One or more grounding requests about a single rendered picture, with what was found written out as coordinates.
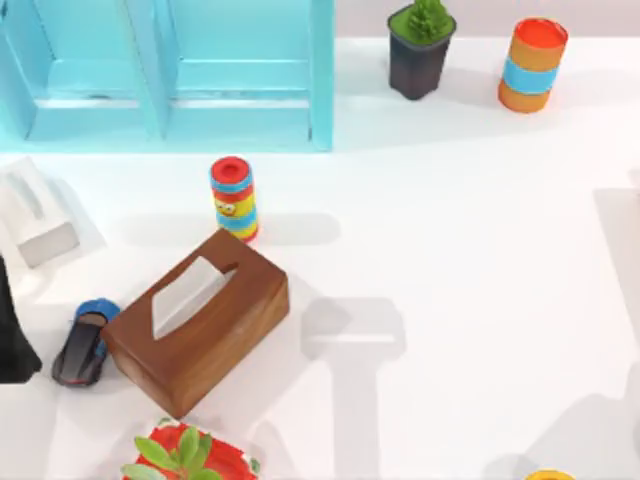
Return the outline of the stack of coloured rings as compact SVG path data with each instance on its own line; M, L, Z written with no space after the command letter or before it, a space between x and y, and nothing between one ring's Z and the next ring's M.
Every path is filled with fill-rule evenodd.
M254 181L249 163L238 156L216 160L210 185L218 226L248 243L259 229Z

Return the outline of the black pot with green plant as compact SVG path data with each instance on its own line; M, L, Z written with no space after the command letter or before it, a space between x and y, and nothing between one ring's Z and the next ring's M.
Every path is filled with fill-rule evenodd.
M440 82L457 24L441 0L413 0L388 17L389 85L408 100L420 100Z

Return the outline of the orange can with blue band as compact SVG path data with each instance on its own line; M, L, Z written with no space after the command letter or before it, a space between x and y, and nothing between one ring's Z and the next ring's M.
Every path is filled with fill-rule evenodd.
M498 86L506 108L528 114L545 107L568 38L561 24L547 18L528 17L516 24Z

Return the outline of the brown wooden tissue box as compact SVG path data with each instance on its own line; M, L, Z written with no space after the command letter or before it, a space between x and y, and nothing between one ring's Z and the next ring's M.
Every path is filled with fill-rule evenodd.
M228 283L185 325L152 332L152 297L197 258L230 274ZM225 230L174 266L103 330L117 367L176 419L184 417L289 312L286 273Z

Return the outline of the light blue rack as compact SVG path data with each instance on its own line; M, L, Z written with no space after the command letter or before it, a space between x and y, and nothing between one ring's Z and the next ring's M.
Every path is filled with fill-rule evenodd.
M325 151L335 0L0 0L0 152Z

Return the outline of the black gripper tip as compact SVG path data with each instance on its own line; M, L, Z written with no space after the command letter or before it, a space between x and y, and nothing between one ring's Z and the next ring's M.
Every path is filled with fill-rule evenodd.
M24 384L42 361L26 338L15 312L5 261L0 255L0 384Z

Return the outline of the red pot with green plant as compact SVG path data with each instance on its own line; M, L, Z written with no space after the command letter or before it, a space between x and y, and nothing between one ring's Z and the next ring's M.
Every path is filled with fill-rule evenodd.
M259 480L261 464L194 425L168 417L134 439L137 459L121 480Z

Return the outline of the blue and black toy car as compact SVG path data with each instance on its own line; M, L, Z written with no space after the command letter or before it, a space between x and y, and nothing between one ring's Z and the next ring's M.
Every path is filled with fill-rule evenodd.
M51 375L58 384L86 387L100 379L107 357L101 332L119 313L120 308L106 298L78 306L66 341L52 365Z

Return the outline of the white tissue box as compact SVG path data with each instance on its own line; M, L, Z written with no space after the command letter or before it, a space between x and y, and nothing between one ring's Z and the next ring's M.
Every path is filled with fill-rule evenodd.
M0 167L0 246L10 262L35 268L78 245L71 217L34 162Z

